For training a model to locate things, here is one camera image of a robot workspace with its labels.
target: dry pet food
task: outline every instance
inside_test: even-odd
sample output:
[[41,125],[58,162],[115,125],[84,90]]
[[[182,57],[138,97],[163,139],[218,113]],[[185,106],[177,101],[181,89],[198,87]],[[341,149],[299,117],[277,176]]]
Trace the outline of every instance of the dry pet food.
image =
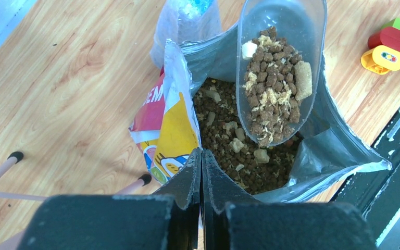
[[219,166],[239,186],[258,194],[287,183],[301,138],[296,134],[284,144],[259,148],[241,127],[235,83],[207,79],[194,96],[194,109],[202,147],[213,152]]
[[275,27],[246,42],[242,53],[251,60],[244,76],[252,109],[250,131],[262,147],[281,142],[294,132],[289,124],[299,122],[302,100],[312,95],[310,64],[286,38],[277,38]]

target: wooden table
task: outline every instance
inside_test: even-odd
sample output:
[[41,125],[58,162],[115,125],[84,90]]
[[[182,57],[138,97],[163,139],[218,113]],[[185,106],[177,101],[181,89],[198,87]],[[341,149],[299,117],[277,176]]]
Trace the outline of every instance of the wooden table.
[[[224,28],[243,2],[219,1]],[[127,128],[158,78],[148,52],[163,3],[38,0],[0,48],[0,164],[17,149],[26,154],[0,191],[113,193],[146,170]],[[329,86],[352,129],[372,143],[400,106],[400,71],[379,76],[359,59],[368,36],[400,17],[400,1],[328,5]],[[0,242],[25,228],[39,204],[0,199]]]

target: pet food bag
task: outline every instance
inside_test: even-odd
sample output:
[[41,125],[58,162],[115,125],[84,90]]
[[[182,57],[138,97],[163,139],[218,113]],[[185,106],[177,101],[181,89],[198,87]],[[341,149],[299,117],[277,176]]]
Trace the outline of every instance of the pet food bag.
[[[327,14],[325,0],[311,2],[313,8],[322,8]],[[167,8],[163,9],[161,16],[180,18],[178,12],[181,10]],[[180,23],[189,22],[178,20],[164,28],[177,31]],[[209,28],[208,25],[196,25],[200,30]],[[172,41],[166,43],[165,72],[130,127],[148,170],[162,184],[183,166],[194,148],[201,147],[191,101],[194,94],[207,77],[236,82],[237,41],[241,39],[237,28],[235,24],[228,31],[204,41],[178,42],[178,45]],[[322,57],[316,76],[315,102],[307,121],[300,128],[299,133],[304,139],[299,145],[289,180],[284,187],[254,195],[262,202],[303,202],[351,174],[391,169],[390,162],[356,136],[340,115],[328,89],[324,66]]]
[[168,40],[163,72],[129,128],[148,171],[161,184],[179,171],[200,146],[200,132],[189,93],[191,73],[180,47]]

